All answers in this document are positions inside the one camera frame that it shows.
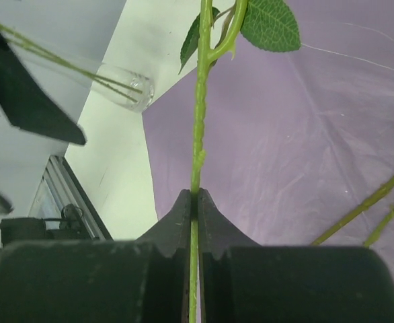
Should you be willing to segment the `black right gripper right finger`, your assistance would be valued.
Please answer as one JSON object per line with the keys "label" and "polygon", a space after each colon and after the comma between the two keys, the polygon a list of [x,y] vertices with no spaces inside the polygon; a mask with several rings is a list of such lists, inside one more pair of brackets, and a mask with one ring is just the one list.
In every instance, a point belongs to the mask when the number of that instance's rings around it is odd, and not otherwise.
{"label": "black right gripper right finger", "polygon": [[363,247],[261,246],[198,193],[203,322],[394,322],[394,280]]}

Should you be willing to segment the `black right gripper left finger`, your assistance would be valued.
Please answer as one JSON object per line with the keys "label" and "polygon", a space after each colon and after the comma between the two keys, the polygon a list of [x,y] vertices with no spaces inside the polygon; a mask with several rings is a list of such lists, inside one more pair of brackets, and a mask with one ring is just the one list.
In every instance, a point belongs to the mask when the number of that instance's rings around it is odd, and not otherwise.
{"label": "black right gripper left finger", "polygon": [[191,194],[136,240],[33,240],[0,252],[0,322],[187,322]]}

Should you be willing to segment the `pink flower stem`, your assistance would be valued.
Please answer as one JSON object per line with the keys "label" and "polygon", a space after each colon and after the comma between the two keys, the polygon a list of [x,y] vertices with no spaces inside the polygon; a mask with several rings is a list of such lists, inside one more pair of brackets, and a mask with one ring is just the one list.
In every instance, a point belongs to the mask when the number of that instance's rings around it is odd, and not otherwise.
{"label": "pink flower stem", "polygon": [[114,79],[110,79],[105,76],[101,76],[97,73],[92,73],[84,68],[78,67],[77,65],[73,64],[70,61],[58,56],[57,54],[53,53],[52,51],[44,48],[43,46],[35,43],[33,40],[30,40],[28,37],[24,36],[20,32],[7,27],[0,23],[0,32],[5,32],[8,36],[5,38],[6,41],[10,44],[13,44],[20,49],[43,59],[44,61],[49,61],[59,67],[66,68],[68,70],[77,72],[78,74],[96,82],[97,84],[101,85],[102,87],[119,94],[120,96],[132,101],[133,103],[137,102],[137,99],[129,96],[121,89],[126,89],[132,93],[136,94],[143,94],[143,91],[132,87],[131,85],[126,85]]}

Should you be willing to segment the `pink and purple wrapping paper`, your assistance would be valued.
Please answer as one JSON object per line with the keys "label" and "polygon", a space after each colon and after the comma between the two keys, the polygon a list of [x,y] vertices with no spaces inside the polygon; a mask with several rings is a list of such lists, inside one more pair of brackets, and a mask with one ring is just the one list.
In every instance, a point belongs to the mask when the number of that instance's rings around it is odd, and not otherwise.
{"label": "pink and purple wrapping paper", "polygon": [[306,245],[394,173],[394,1],[291,1],[302,47],[240,38],[208,80],[201,185],[260,244]]}

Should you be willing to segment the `peach flower bunch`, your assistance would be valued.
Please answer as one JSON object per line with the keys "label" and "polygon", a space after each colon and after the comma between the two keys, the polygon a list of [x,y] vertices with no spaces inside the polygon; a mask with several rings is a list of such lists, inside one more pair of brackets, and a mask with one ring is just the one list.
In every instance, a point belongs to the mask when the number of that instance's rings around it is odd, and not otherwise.
{"label": "peach flower bunch", "polygon": [[349,211],[341,219],[335,222],[331,227],[325,230],[318,238],[311,242],[312,246],[318,246],[328,240],[332,235],[345,227],[349,222],[355,219],[359,214],[367,211],[381,199],[386,197],[394,188],[394,175],[382,184],[378,189],[376,189],[370,196],[365,198],[357,207]]}

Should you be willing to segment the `yellow flower bunch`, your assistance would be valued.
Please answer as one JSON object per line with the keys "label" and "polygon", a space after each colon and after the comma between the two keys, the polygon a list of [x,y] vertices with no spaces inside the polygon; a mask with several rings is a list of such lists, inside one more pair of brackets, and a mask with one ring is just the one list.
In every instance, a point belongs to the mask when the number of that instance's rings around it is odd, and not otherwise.
{"label": "yellow flower bunch", "polygon": [[238,35],[254,47],[269,52],[292,52],[300,49],[299,25],[285,1],[235,1],[223,12],[214,10],[212,1],[202,1],[200,13],[193,21],[180,52],[185,66],[197,55],[194,125],[192,142],[192,171],[190,192],[190,283],[188,321],[197,319],[198,305],[198,216],[197,196],[200,173],[206,157],[203,147],[206,117],[207,81],[210,70],[227,52],[234,52]]}

